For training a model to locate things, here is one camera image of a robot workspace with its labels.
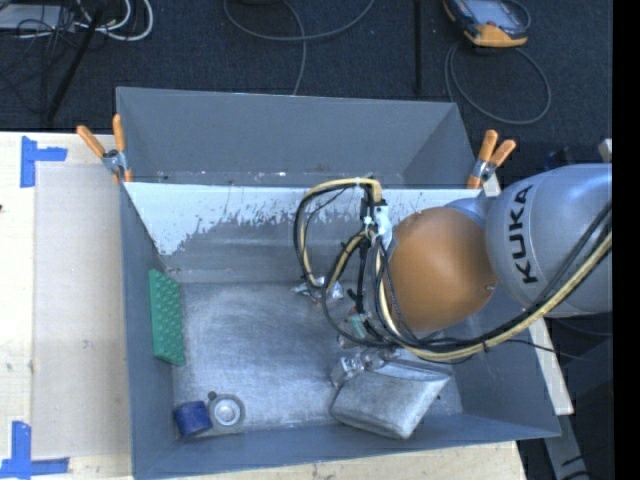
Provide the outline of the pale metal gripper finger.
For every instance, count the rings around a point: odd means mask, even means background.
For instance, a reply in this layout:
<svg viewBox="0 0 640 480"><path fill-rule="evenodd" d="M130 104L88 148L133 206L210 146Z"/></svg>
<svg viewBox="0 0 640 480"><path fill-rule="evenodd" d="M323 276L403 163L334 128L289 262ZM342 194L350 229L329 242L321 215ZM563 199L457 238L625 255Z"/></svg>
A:
<svg viewBox="0 0 640 480"><path fill-rule="evenodd" d="M329 380L332 386L343 386L362 373L380 374L383 368L396 359L399 347L388 345L384 347L357 345L343 351L332 367Z"/></svg>
<svg viewBox="0 0 640 480"><path fill-rule="evenodd" d="M292 292L309 298L313 303L319 303L322 294L326 295L328 302L341 300L345 296L344 289L338 281L325 285L324 277L314 277L311 280L303 281L294 286Z"/></svg>

